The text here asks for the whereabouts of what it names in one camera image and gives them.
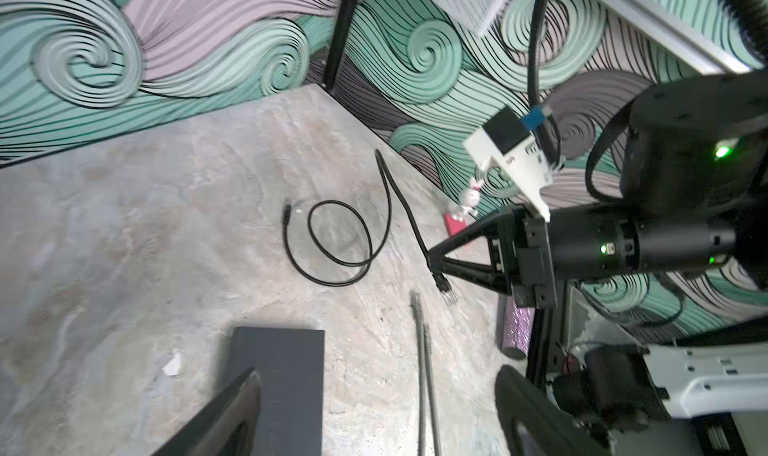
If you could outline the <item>large black network switch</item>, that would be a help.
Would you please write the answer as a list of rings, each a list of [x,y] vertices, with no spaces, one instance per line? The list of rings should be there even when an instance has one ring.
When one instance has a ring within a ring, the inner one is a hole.
[[[304,328],[236,327],[217,383],[249,368],[261,380],[254,455],[320,455],[323,440],[325,332]]]

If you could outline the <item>glittery purple microphone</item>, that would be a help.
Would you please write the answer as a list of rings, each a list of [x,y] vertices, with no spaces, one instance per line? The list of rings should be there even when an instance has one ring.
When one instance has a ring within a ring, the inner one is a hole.
[[[525,360],[528,356],[535,310],[519,308],[513,298],[507,299],[504,313],[501,351],[510,359]]]

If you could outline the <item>pink bunny figurine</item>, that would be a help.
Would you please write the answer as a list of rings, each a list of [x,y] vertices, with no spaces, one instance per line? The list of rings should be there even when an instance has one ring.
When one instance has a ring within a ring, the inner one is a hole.
[[[470,219],[478,215],[477,206],[485,182],[470,178],[469,186],[461,193],[459,201],[444,216],[443,221],[449,236],[455,236],[470,224]]]

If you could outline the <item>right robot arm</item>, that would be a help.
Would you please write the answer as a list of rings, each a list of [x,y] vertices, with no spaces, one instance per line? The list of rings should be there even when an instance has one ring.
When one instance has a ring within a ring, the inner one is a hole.
[[[558,144],[551,110],[502,109],[465,142],[481,168],[504,170],[534,207],[505,208],[426,253],[441,290],[455,276],[522,307],[553,308],[569,282],[682,272],[738,262],[767,286],[767,74],[699,76],[653,86],[624,105],[593,146],[585,174],[626,142],[620,195],[585,183],[592,206],[551,210],[541,190]],[[570,416],[609,429],[767,406],[767,342],[726,333],[718,346],[600,344],[551,383]]]

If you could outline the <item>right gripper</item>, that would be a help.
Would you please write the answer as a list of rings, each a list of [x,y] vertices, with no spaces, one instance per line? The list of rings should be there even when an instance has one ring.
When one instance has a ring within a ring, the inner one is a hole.
[[[489,242],[491,265],[446,258],[481,237]],[[542,217],[531,216],[525,210],[502,208],[437,244],[427,257],[441,293],[452,290],[447,279],[452,276],[512,296],[520,308],[557,306],[548,225]]]

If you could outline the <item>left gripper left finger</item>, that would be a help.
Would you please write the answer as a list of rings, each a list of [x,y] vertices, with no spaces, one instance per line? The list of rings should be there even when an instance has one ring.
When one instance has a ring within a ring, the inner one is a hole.
[[[250,455],[260,408],[261,379],[248,368],[154,455]]]

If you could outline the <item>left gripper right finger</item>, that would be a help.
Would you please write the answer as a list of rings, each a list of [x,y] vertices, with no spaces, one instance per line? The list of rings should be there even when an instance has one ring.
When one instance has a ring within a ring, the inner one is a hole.
[[[494,383],[495,406],[511,455],[523,455],[522,425],[545,455],[610,455],[557,409],[514,367],[504,365]]]

